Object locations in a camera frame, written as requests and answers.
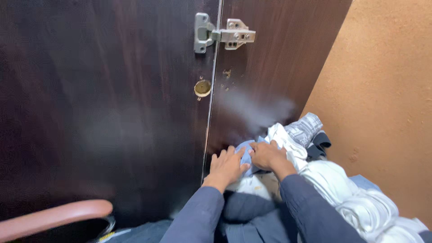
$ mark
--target person's left hand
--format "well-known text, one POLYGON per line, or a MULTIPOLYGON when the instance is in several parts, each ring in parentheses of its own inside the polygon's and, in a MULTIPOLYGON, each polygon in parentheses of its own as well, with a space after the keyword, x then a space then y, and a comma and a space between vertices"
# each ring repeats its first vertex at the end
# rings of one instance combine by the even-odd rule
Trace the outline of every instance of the person's left hand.
POLYGON ((243 172, 251 167, 250 164, 240 166, 240 159, 245 153, 245 147, 238 153, 234 153, 234 150, 233 146, 229 146, 228 151, 222 150, 220 152, 219 158, 216 154, 212 155, 210 174, 204 178, 201 187, 212 186, 223 194, 229 184, 235 182, 243 172))

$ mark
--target orange wall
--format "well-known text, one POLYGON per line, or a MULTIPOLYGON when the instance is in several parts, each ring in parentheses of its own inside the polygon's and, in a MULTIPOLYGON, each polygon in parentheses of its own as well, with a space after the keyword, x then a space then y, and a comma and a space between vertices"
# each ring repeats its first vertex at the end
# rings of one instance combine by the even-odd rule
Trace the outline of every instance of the orange wall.
POLYGON ((328 158, 432 229, 432 1, 353 2, 303 111, 328 158))

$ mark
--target blue sleeve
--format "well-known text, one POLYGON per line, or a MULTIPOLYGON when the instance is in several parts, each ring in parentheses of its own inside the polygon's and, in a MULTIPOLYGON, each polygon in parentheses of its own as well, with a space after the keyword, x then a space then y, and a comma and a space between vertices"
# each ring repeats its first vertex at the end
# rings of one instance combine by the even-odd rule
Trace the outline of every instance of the blue sleeve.
POLYGON ((303 243, 365 243, 357 231, 301 176, 289 175, 280 187, 303 243))
POLYGON ((213 242, 223 204, 223 196, 216 188, 201 187, 178 213, 161 243, 213 242))

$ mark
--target cabinet door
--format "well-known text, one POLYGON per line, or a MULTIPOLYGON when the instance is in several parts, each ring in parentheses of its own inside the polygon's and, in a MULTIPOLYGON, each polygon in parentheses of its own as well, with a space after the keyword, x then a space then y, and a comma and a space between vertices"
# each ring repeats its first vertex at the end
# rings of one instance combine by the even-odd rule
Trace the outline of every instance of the cabinet door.
POLYGON ((0 21, 0 220, 83 199, 119 227, 168 218, 200 186, 214 0, 5 0, 0 21))
POLYGON ((208 155, 299 118, 351 2, 224 0, 220 28, 241 19, 256 37, 234 51, 219 46, 208 155))

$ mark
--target metal hinge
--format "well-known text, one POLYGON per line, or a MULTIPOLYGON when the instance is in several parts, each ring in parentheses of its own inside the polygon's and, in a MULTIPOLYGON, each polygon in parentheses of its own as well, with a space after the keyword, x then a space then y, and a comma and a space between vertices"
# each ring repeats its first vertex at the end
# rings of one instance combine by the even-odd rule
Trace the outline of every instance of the metal hinge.
POLYGON ((226 50, 235 50, 246 42, 255 41, 255 31, 249 30, 240 19, 227 19, 226 29, 216 30, 209 15, 195 15, 195 52, 206 53, 206 48, 215 41, 225 42, 226 50))

